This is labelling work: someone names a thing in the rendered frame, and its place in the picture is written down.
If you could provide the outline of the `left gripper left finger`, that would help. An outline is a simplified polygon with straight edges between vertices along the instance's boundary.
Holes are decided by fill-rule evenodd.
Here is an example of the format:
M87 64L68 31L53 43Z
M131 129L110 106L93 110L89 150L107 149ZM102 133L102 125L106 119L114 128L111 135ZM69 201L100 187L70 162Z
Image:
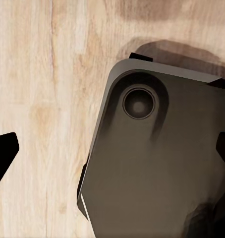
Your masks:
M0 135L0 181L19 151L15 132Z

